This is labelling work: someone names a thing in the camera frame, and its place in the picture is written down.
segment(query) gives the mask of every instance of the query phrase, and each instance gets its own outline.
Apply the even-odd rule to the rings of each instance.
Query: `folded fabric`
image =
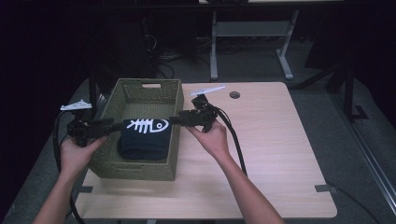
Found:
[[[125,119],[118,152],[131,160],[160,160],[168,155],[172,125],[167,119]]]

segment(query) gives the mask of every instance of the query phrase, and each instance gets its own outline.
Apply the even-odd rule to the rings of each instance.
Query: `forearm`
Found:
[[[74,181],[60,176],[33,223],[64,223]]]
[[[246,177],[230,155],[223,156],[217,161],[230,183],[246,223],[284,223],[279,213]]]

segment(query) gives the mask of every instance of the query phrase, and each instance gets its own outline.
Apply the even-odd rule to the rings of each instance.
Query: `table stand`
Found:
[[[210,52],[210,79],[217,80],[218,63],[216,56],[216,37],[218,36],[284,36],[285,42],[281,49],[276,50],[276,56],[282,66],[287,80],[293,79],[286,50],[293,33],[294,24],[299,10],[294,10],[289,21],[217,21],[216,11],[212,21],[212,51]]]

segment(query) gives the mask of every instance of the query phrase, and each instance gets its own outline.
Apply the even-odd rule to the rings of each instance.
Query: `table surface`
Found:
[[[183,84],[184,108],[192,109],[190,91],[215,83]],[[239,99],[229,96],[240,93]],[[284,217],[335,217],[337,209],[288,89],[279,82],[226,83],[206,94],[230,117],[243,151],[247,174]],[[223,172],[184,128],[175,181],[102,179],[88,171],[77,208],[83,218],[203,219],[242,218]],[[233,139],[230,151],[239,162]]]

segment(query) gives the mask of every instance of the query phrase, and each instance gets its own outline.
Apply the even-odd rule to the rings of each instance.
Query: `human arm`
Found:
[[[228,149],[227,129],[224,126],[215,120],[208,133],[202,133],[195,127],[187,127],[187,130],[219,164],[247,224],[284,223],[275,208],[233,160]]]
[[[72,139],[61,145],[61,165],[59,174],[49,197],[42,205],[33,223],[63,223],[69,205],[70,195],[82,170],[87,166],[93,152],[106,141],[102,137],[86,147],[77,146]]]

